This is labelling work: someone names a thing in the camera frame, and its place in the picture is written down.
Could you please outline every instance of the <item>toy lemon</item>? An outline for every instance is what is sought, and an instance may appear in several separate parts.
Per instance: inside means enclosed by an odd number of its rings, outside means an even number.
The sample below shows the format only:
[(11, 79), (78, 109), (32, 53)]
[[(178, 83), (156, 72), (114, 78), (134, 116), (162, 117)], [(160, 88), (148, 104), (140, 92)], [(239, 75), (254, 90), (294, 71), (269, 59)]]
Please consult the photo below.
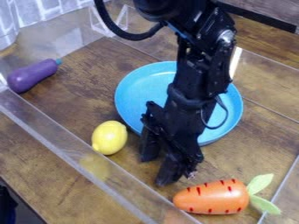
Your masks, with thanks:
[(104, 155), (112, 155), (127, 143), (127, 127), (118, 121), (103, 122), (94, 130), (92, 148)]

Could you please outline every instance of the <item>wooden table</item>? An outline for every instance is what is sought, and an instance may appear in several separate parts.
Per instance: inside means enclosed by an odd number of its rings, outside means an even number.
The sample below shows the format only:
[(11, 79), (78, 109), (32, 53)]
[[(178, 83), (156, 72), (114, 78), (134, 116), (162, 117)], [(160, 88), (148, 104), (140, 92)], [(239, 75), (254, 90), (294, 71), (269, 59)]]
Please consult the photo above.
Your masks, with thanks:
[[(299, 37), (242, 17), (234, 18), (238, 46), (299, 68)], [(156, 41), (159, 45), (167, 38)], [(172, 59), (175, 50), (170, 49), (175, 43), (168, 44), (163, 53)], [(134, 69), (158, 59), (115, 39), (102, 38), (63, 60), (58, 74), (23, 98), (90, 143), (100, 123), (120, 121), (114, 105), (118, 83)], [(203, 147), (206, 160), (194, 181), (183, 178), (163, 188), (154, 185), (160, 161), (140, 164), (139, 137), (131, 131), (126, 148), (110, 157), (167, 199), (189, 185), (233, 177), (247, 183), (258, 174), (270, 172), (275, 180), (261, 196), (274, 196), (299, 149), (299, 77), (297, 72), (283, 73), (274, 62), (259, 62), (261, 58), (249, 54), (247, 66), (235, 78), (245, 97), (245, 115), (226, 137)], [(277, 72), (279, 67), (283, 77)], [(55, 224), (140, 223), (26, 131), (4, 115), (0, 117), (0, 175), (44, 220)], [(203, 223), (257, 223), (261, 214), (249, 208), (237, 215), (194, 217)]]

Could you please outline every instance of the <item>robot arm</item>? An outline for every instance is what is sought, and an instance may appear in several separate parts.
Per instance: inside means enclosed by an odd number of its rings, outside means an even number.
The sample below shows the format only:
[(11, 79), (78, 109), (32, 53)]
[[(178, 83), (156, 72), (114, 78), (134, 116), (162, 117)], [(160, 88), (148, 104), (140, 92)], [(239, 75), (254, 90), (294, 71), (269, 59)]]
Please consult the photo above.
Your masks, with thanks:
[[(159, 186), (174, 183), (183, 176), (191, 178), (203, 160), (198, 137), (209, 126), (217, 104), (226, 112), (219, 94), (226, 93), (230, 78), (230, 56), (235, 46), (234, 21), (211, 0), (134, 0), (140, 15), (158, 25), (144, 34), (116, 34), (132, 40), (146, 39), (168, 25), (178, 35), (178, 66), (167, 90), (163, 108), (150, 101), (143, 114), (144, 123), (142, 161), (156, 159), (166, 152), (156, 176)], [(95, 0), (99, 14), (112, 30), (111, 21), (102, 13), (103, 0)]]

